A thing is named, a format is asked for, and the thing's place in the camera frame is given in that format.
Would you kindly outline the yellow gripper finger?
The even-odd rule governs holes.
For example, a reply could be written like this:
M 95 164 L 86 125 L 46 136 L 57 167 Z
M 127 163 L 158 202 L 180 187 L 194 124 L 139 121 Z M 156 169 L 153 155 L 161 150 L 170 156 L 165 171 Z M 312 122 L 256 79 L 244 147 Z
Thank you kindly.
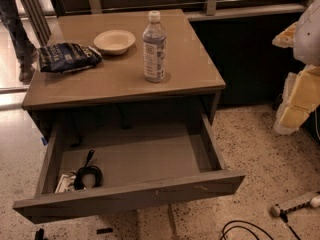
M 281 33 L 276 35 L 272 40 L 272 44 L 280 48 L 292 48 L 294 45 L 294 33 L 297 23 L 294 22 Z
M 273 129 L 282 135 L 294 133 L 319 105 L 320 67 L 306 65 L 299 73 L 289 72 Z

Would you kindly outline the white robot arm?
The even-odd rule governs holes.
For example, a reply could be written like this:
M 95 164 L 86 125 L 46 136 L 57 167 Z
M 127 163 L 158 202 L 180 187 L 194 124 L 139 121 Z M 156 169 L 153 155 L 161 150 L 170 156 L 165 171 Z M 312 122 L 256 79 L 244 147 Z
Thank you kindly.
M 305 65 L 299 73 L 288 73 L 276 113 L 274 130 L 288 135 L 297 131 L 320 105 L 320 0 L 314 0 L 272 44 L 291 47 L 294 58 Z

